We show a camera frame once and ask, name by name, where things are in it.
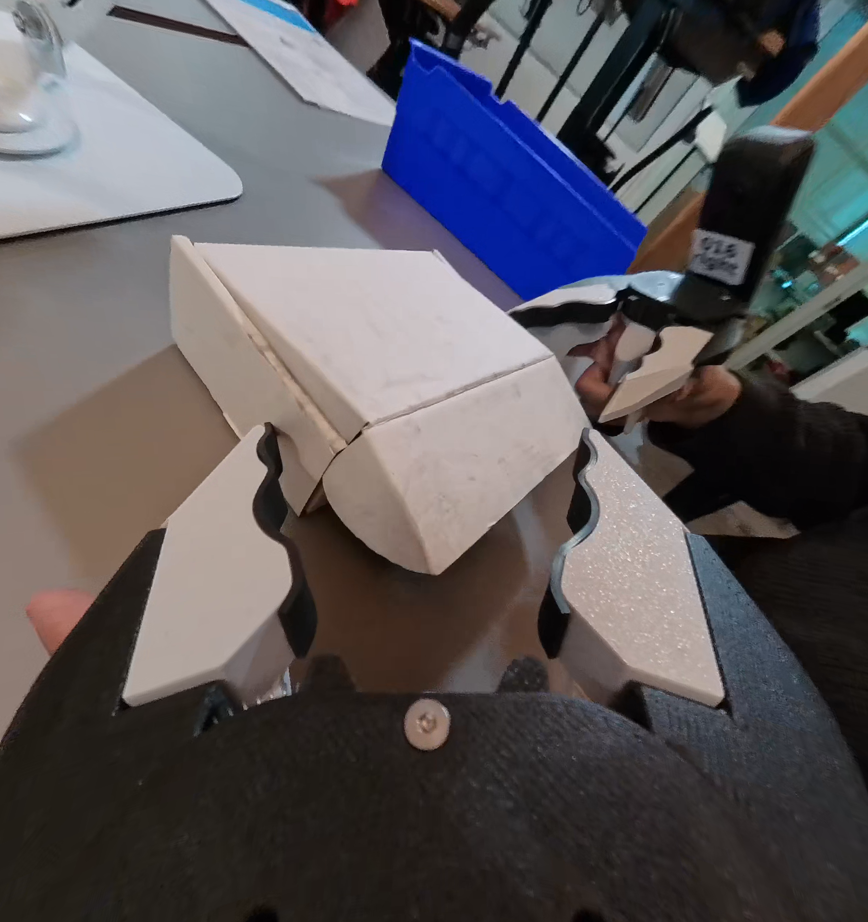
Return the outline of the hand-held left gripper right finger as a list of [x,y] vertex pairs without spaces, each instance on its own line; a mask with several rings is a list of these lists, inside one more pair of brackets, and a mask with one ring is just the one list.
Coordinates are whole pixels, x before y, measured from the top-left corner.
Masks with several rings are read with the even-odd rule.
[[589,700],[643,686],[704,707],[724,683],[680,520],[599,432],[582,432],[537,618],[546,656]]

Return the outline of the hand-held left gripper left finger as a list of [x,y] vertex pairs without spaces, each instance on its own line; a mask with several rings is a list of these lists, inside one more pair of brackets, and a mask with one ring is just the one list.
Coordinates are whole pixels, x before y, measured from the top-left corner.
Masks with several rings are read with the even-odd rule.
[[243,707],[283,694],[318,614],[283,533],[278,432],[255,426],[171,514],[122,698],[137,707],[220,683]]

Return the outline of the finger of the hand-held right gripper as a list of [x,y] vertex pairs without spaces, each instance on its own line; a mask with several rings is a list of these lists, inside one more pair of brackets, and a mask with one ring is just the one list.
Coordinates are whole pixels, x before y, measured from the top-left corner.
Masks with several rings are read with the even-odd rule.
[[561,359],[610,331],[624,283],[625,278],[584,279],[520,304],[508,317]]
[[650,405],[680,390],[713,333],[676,326],[660,329],[656,338],[657,346],[644,354],[635,369],[616,383],[601,411],[600,423],[636,421]]

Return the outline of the blue plastic bin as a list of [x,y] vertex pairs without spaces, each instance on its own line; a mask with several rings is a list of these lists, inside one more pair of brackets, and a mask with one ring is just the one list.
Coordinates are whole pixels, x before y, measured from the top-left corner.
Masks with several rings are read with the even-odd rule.
[[646,226],[486,78],[410,47],[383,172],[524,301],[624,274]]

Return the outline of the white cardboard mailer box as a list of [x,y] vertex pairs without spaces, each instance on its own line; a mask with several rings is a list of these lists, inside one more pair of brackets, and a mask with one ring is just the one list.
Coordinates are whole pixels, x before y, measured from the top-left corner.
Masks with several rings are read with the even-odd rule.
[[587,424],[552,352],[436,252],[173,236],[174,342],[237,436],[278,432],[282,492],[405,570],[447,570]]

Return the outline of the person's right forearm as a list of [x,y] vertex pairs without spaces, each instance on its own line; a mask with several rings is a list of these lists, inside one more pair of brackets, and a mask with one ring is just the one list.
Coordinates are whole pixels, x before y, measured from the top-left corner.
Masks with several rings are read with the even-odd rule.
[[735,404],[694,429],[648,422],[648,437],[719,493],[804,531],[868,508],[868,415],[734,375]]

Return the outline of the grey desk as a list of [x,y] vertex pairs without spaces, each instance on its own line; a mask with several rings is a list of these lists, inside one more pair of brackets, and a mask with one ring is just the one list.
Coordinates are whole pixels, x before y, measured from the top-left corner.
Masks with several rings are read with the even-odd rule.
[[[235,438],[173,344],[173,235],[437,250],[503,309],[520,298],[380,173],[387,130],[308,107],[247,48],[106,20],[85,49],[226,162],[235,202],[0,244],[0,741],[47,662],[41,589],[97,593]],[[286,527],[318,606],[314,653],[361,690],[489,691],[543,657],[536,611],[567,536],[570,463],[437,578],[390,568],[328,509]]]

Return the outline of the person's right hand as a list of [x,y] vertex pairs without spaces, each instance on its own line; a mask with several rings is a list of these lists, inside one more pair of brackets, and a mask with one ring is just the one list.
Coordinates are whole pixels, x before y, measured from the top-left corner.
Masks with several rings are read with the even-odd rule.
[[[620,328],[611,329],[595,342],[572,348],[568,356],[587,358],[591,363],[578,377],[575,390],[582,408],[592,421],[598,421],[612,395],[607,377],[612,369]],[[742,386],[734,374],[722,366],[698,368],[684,385],[670,395],[648,405],[642,414],[646,422],[671,423],[687,429],[702,427],[724,415],[738,400]]]

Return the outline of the person's left hand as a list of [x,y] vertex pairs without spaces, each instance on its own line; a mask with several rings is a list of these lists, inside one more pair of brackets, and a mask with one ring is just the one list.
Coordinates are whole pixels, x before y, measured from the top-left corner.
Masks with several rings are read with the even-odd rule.
[[38,592],[30,599],[25,614],[49,656],[59,650],[94,598],[78,589],[54,589]]

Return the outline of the white blue paper envelope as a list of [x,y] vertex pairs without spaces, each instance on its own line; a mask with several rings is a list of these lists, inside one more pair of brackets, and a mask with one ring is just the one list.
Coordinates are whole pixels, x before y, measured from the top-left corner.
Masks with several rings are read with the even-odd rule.
[[208,6],[303,102],[391,128],[394,102],[297,8],[280,1],[209,1]]

